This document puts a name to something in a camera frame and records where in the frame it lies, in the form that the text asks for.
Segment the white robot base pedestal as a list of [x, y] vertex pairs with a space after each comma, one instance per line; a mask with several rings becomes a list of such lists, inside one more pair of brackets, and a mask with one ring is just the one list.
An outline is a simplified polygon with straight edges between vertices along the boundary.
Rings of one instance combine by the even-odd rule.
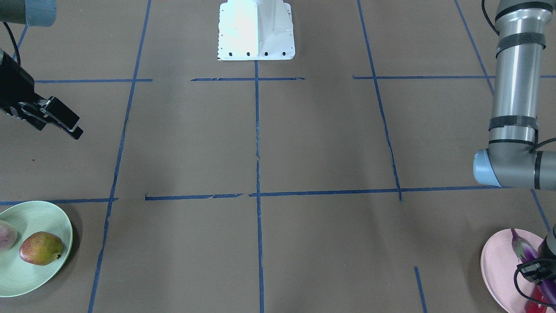
[[293, 60], [290, 4], [283, 0], [228, 0], [220, 4], [217, 59]]

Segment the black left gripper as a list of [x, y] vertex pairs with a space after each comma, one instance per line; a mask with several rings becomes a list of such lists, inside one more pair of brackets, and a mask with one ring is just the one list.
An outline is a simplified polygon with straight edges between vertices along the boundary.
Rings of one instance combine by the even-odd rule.
[[556, 259], [556, 226], [547, 232], [544, 240], [538, 248], [538, 255], [540, 258]]

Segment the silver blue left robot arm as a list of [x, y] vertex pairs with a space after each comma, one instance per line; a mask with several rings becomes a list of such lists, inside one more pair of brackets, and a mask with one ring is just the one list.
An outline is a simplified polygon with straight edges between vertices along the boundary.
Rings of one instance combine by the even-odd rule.
[[498, 35], [489, 144], [474, 157], [473, 174], [483, 185], [554, 190], [555, 152], [539, 142], [540, 70], [546, 48], [545, 28], [553, 0], [501, 0], [494, 20]]

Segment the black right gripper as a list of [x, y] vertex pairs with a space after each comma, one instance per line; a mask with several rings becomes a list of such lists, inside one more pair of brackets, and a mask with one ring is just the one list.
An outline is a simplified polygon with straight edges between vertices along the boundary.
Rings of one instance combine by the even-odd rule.
[[29, 117], [20, 103], [30, 103], [34, 99], [34, 80], [32, 76], [1, 51], [0, 65], [0, 101], [1, 111], [10, 116]]

